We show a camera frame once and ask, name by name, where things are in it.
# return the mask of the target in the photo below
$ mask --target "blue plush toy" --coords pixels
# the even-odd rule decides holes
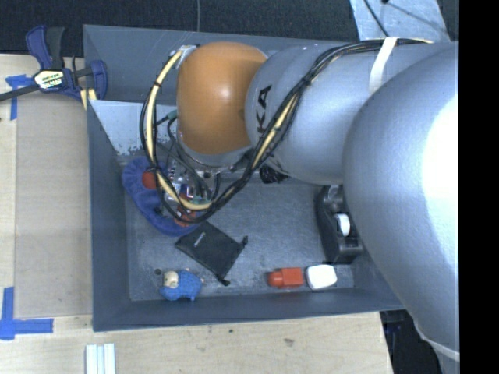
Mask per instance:
[[[203,281],[188,270],[168,271],[165,273],[163,287],[159,293],[169,301],[176,301],[180,298],[189,298],[193,301],[200,293]]]

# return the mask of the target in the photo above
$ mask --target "black carpet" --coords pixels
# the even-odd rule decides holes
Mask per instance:
[[[437,1],[451,39],[458,40],[459,0]],[[349,0],[200,0],[200,12],[204,32],[358,38]],[[26,52],[25,35],[40,24],[64,26],[62,54],[83,57],[83,24],[195,30],[196,0],[0,0],[0,52]],[[395,374],[440,372],[409,315],[392,316],[387,329]]]

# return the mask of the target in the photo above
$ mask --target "cable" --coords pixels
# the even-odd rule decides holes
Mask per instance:
[[[373,16],[374,20],[376,21],[377,25],[380,27],[381,31],[384,33],[384,35],[386,37],[389,37],[390,35],[388,34],[387,30],[384,29],[384,26],[383,24],[381,23],[381,21],[378,19],[377,15],[374,13],[371,5],[369,4],[369,2],[367,0],[363,0],[364,3],[366,4],[366,7],[367,9],[369,10],[369,12],[371,13],[371,15]]]
[[[413,39],[397,39],[396,45],[402,44],[413,44],[413,43],[423,43],[424,41],[413,40]],[[146,150],[147,156],[150,160],[150,164],[154,173],[157,177],[157,191],[160,194],[160,200],[163,206],[165,206],[168,211],[176,217],[179,221],[184,221],[186,223],[194,224],[200,223],[201,221],[205,221],[209,217],[211,217],[214,213],[220,210],[228,201],[251,179],[255,169],[262,165],[266,159],[269,158],[270,155],[275,151],[276,148],[280,145],[282,140],[285,138],[288,130],[290,129],[293,119],[296,116],[297,107],[301,101],[301,98],[309,86],[311,86],[312,82],[317,78],[317,76],[327,67],[327,65],[336,61],[343,55],[355,54],[360,52],[369,52],[369,51],[379,51],[383,46],[384,39],[375,39],[363,41],[355,44],[347,44],[346,46],[342,46],[339,48],[331,48],[323,52],[319,55],[309,71],[306,75],[288,92],[282,103],[279,105],[278,109],[274,113],[271,118],[266,130],[260,136],[256,146],[253,148],[248,164],[246,165],[246,169],[242,173],[242,176],[235,180],[232,184],[230,184],[223,193],[217,197],[218,189],[220,187],[220,178],[216,179],[215,191],[211,195],[211,200],[203,203],[190,202],[189,200],[184,199],[179,196],[173,185],[168,179],[168,176],[165,176],[157,162],[157,157],[155,154],[155,145],[154,145],[154,130],[157,129],[157,122],[164,122],[163,119],[156,122],[154,124],[155,117],[155,101],[157,92],[163,83],[166,75],[173,67],[173,65],[179,60],[182,55],[181,51],[177,51],[174,53],[172,57],[165,64],[165,67],[161,70],[160,75],[157,80],[154,82],[153,87],[150,90],[149,95],[147,96],[146,101],[143,105],[143,110],[140,114],[140,138],[143,142],[143,147]],[[146,122],[146,134],[143,134],[143,121],[145,119]],[[175,137],[170,130],[172,123],[175,121],[175,118],[171,118],[168,122],[168,134],[173,143],[176,143]],[[185,161],[180,161],[182,166],[185,166],[186,170],[189,170],[189,165]],[[200,176],[196,173],[196,176],[204,183],[205,191],[207,194],[210,192],[209,188],[206,185],[206,182],[200,178]],[[195,218],[190,218],[188,220],[183,219],[182,217],[178,217],[176,212],[169,206],[165,199],[163,198],[162,193],[166,192],[169,194],[174,201],[176,201],[184,210],[194,210],[194,211],[203,211],[201,215]]]
[[[201,31],[201,4],[200,4],[200,0],[196,0],[196,10],[197,10],[196,32],[200,32]]]

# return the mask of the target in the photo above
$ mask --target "bin floor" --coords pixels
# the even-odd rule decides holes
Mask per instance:
[[[221,183],[224,189],[232,180]],[[209,219],[225,234],[248,245],[225,277],[222,285],[204,266],[175,247],[176,237],[163,235],[154,228],[126,195],[126,234],[128,243],[129,293],[133,301],[161,299],[158,289],[163,273],[189,268],[204,279],[199,297],[247,295],[277,290],[267,285],[267,273],[282,268],[321,264],[325,256],[313,212],[313,197],[318,188],[289,180],[263,184],[257,175],[219,212]],[[336,266],[337,288],[353,286],[350,266]],[[292,292],[309,291],[307,286]]]

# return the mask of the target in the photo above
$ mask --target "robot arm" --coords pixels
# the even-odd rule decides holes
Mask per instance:
[[[186,199],[161,172],[157,179],[176,202],[200,212],[199,221],[263,162],[304,182],[343,185],[363,244],[442,368],[455,372],[458,44],[394,42],[373,87],[383,45],[318,44],[269,59],[230,46],[213,65],[206,61],[220,46],[200,47],[180,67],[179,159],[199,173],[239,166],[242,174],[217,198],[205,189]],[[153,98],[145,116],[152,123]],[[146,150],[157,167],[153,134],[149,125]]]

